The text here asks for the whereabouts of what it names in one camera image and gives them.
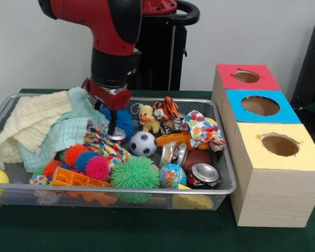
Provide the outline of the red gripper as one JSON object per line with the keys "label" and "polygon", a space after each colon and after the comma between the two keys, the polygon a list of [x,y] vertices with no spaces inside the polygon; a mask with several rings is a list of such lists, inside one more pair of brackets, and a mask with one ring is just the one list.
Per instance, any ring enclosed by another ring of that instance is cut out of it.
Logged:
{"label": "red gripper", "polygon": [[113,88],[101,86],[90,78],[86,79],[85,89],[91,97],[96,98],[95,110],[101,110],[103,104],[111,111],[108,135],[114,135],[117,123],[117,110],[123,109],[131,98],[131,92],[125,87]]}

